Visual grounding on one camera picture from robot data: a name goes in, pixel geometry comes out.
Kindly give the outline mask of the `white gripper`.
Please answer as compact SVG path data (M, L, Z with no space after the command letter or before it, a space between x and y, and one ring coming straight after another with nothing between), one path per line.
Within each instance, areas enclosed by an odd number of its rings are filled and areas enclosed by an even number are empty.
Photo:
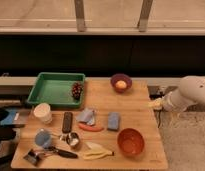
M162 97L161 102L160 101L151 101L148 106L154 110L160 110L161 106L166 111L172 111L173 110L173 104L170 101L170 95L166 94Z

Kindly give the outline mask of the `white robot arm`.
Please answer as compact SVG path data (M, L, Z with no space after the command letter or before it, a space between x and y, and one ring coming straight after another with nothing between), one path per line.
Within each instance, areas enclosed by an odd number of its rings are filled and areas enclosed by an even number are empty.
M183 77L175 90L150 101L148 107L180 113L195 104L205 106L205 76Z

